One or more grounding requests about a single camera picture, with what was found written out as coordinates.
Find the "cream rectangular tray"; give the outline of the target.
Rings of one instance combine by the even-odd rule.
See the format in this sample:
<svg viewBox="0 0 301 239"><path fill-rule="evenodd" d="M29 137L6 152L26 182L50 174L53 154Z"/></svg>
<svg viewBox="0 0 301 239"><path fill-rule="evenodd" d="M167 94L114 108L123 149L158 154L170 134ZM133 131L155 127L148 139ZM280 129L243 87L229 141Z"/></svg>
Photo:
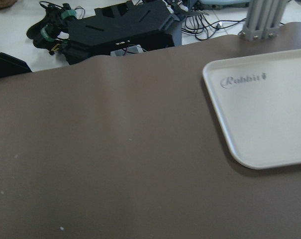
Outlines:
<svg viewBox="0 0 301 239"><path fill-rule="evenodd" d="M212 61L202 75L237 162L301 164L301 49Z"/></svg>

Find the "black plastic stand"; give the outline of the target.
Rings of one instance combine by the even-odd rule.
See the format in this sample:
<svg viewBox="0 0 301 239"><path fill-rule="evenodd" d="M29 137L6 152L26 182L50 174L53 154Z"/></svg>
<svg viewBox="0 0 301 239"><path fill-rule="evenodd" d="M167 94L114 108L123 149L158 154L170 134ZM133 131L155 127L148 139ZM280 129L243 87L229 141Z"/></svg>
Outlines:
<svg viewBox="0 0 301 239"><path fill-rule="evenodd" d="M161 0L140 5L127 1L95 13L68 24L69 39L60 51L69 64L133 45L151 51L182 43L181 21Z"/></svg>

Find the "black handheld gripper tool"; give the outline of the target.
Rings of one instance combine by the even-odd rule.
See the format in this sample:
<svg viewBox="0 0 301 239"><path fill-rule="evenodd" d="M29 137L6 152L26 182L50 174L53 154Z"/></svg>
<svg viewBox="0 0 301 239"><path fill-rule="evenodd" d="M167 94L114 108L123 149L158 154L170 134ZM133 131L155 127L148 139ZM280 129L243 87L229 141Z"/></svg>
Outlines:
<svg viewBox="0 0 301 239"><path fill-rule="evenodd" d="M77 13L68 3L57 5L41 0L39 4L45 9L45 16L27 30L26 36L36 48L46 49L54 55L66 42L66 39L59 38L60 33L68 33L68 23L77 19Z"/></svg>

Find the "aluminium frame post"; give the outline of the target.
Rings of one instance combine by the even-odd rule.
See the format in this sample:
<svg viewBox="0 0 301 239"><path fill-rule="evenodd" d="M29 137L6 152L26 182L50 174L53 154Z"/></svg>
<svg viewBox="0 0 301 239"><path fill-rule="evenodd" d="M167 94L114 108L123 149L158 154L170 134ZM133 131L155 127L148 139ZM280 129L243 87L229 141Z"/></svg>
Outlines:
<svg viewBox="0 0 301 239"><path fill-rule="evenodd" d="M246 41L277 36L287 0L251 0L239 36Z"/></svg>

